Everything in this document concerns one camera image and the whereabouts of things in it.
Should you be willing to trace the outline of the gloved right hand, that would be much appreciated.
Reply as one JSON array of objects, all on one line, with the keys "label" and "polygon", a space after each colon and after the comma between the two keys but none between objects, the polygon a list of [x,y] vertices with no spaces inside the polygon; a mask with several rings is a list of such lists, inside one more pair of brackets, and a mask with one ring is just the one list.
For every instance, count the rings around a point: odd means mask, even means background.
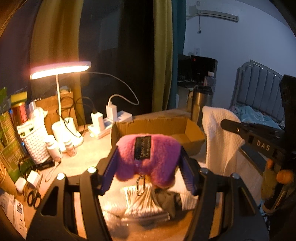
[{"label": "gloved right hand", "polygon": [[294,185],[295,173],[292,170],[280,170],[276,173],[275,162],[268,159],[262,176],[261,198],[266,201],[274,196],[277,184]]}]

